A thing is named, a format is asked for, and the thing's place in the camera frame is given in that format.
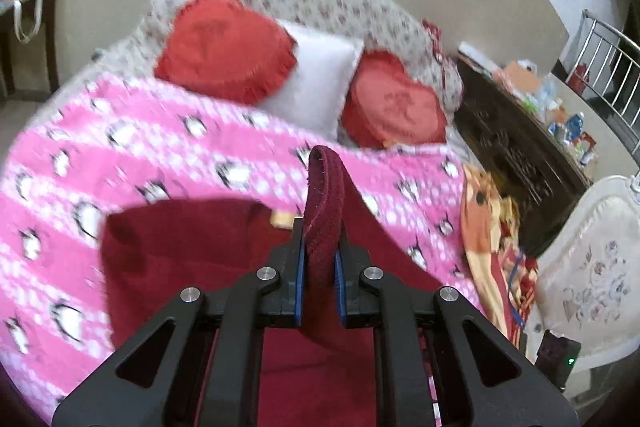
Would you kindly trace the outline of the dark red sweater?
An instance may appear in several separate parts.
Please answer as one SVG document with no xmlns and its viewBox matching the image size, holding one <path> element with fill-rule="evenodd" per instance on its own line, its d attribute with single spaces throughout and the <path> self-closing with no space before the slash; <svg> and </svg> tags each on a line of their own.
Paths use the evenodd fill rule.
<svg viewBox="0 0 640 427">
<path fill-rule="evenodd" d="M 338 241 L 364 248 L 405 284 L 434 291 L 363 202 L 337 153 L 310 156 L 304 211 L 302 325 L 265 335 L 258 421 L 263 426 L 371 426 L 375 422 L 372 334 L 338 319 L 334 257 Z M 166 199 L 108 216 L 101 259 L 112 343 L 122 346 L 181 289 L 218 291 L 267 261 L 290 236 L 271 210 L 240 198 Z"/>
</svg>

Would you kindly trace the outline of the white upholstered chair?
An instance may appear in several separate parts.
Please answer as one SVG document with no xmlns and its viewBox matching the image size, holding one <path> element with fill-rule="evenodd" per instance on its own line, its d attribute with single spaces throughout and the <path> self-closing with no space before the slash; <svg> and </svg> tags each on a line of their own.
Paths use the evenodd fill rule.
<svg viewBox="0 0 640 427">
<path fill-rule="evenodd" d="M 639 347 L 639 178 L 608 176 L 579 199 L 537 259 L 527 353 L 544 332 L 582 345 L 576 372 L 628 357 Z"/>
</svg>

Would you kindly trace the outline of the orange patterned blanket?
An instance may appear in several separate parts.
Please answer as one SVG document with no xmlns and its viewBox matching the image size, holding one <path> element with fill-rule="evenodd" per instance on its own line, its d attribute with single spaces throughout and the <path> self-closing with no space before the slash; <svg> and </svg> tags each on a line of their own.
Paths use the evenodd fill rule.
<svg viewBox="0 0 640 427">
<path fill-rule="evenodd" d="M 538 265 L 520 248 L 520 210 L 488 172 L 465 164 L 461 234 L 485 315 L 515 347 L 532 312 Z"/>
</svg>

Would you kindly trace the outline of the dark carved wooden cabinet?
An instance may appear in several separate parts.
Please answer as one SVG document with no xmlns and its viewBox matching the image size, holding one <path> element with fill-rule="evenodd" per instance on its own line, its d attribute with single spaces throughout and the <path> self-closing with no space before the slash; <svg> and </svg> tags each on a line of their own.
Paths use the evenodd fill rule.
<svg viewBox="0 0 640 427">
<path fill-rule="evenodd" d="M 518 243 L 540 257 L 590 187 L 575 161 L 506 90 L 457 60 L 463 98 L 454 125 L 491 173 L 501 196 L 518 203 Z"/>
</svg>

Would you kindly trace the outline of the pink penguin blanket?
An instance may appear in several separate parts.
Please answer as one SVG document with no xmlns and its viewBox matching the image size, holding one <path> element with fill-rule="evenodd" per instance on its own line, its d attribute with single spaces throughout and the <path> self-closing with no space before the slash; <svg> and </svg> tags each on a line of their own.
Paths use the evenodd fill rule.
<svg viewBox="0 0 640 427">
<path fill-rule="evenodd" d="M 166 199 L 239 199 L 266 206 L 269 225 L 270 211 L 302 211 L 316 145 L 341 157 L 368 211 L 405 251 L 392 254 L 392 270 L 400 262 L 420 283 L 428 273 L 484 313 L 458 230 L 465 171 L 448 144 L 344 147 L 257 108 L 105 74 L 17 135 L 1 176 L 1 363 L 47 426 L 114 350 L 100 254 L 106 217 Z M 268 333 L 265 345 L 261 426 L 372 426 L 373 391 L 356 406 L 353 394 L 331 398 L 343 381 L 317 390 L 320 369 L 351 361 L 334 363 L 294 332 Z M 267 411 L 281 376 L 301 412 Z"/>
</svg>

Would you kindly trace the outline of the white square pillow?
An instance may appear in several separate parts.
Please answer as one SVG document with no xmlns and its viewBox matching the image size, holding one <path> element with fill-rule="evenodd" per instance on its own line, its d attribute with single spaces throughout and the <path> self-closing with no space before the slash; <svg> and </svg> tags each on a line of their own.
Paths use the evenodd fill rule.
<svg viewBox="0 0 640 427">
<path fill-rule="evenodd" d="M 258 108 L 334 140 L 364 42 L 287 20 L 279 20 L 278 24 L 296 42 L 297 65 L 282 88 L 260 102 Z"/>
</svg>

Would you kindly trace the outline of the metal stair railing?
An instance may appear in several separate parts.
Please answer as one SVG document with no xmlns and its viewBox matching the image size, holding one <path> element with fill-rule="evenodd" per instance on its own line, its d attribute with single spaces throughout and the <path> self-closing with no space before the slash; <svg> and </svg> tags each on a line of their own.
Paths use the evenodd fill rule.
<svg viewBox="0 0 640 427">
<path fill-rule="evenodd" d="M 623 142 L 639 150 L 639 45 L 589 10 L 575 39 L 576 53 L 565 83 Z"/>
</svg>

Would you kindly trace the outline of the right red heart pillow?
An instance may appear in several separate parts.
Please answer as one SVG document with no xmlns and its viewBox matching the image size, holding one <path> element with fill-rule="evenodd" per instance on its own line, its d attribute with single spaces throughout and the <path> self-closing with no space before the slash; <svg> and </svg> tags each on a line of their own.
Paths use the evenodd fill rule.
<svg viewBox="0 0 640 427">
<path fill-rule="evenodd" d="M 357 146 L 375 150 L 446 141 L 447 118 L 435 91 L 411 79 L 387 51 L 362 54 L 341 123 Z"/>
</svg>

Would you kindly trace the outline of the red heart pillow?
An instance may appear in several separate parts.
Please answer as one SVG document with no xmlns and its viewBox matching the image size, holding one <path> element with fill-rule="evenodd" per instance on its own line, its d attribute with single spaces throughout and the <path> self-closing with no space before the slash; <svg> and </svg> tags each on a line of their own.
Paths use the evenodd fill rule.
<svg viewBox="0 0 640 427">
<path fill-rule="evenodd" d="M 154 77 L 197 94 L 255 105 L 297 66 L 296 41 L 240 0 L 192 0 L 177 14 Z"/>
<path fill-rule="evenodd" d="M 435 91 L 411 79 L 387 51 L 362 54 L 341 123 L 357 146 L 375 150 L 446 141 L 447 118 Z"/>
</svg>

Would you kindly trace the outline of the left red heart pillow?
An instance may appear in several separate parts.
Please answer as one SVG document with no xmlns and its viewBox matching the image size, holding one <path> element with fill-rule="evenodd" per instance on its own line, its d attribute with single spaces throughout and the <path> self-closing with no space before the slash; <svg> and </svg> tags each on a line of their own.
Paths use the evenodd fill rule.
<svg viewBox="0 0 640 427">
<path fill-rule="evenodd" d="M 192 0 L 177 14 L 154 77 L 197 94 L 255 105 L 297 66 L 296 41 L 240 0 Z"/>
</svg>

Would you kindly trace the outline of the dark wooden side table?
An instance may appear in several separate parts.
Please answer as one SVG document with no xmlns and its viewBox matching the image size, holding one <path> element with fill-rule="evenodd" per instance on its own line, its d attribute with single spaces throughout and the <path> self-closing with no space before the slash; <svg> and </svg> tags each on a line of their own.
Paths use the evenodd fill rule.
<svg viewBox="0 0 640 427">
<path fill-rule="evenodd" d="M 1 0 L 1 100 L 43 103 L 60 89 L 55 45 L 56 0 Z M 43 31 L 47 83 L 44 90 L 17 89 L 11 61 L 11 38 L 29 44 Z"/>
</svg>

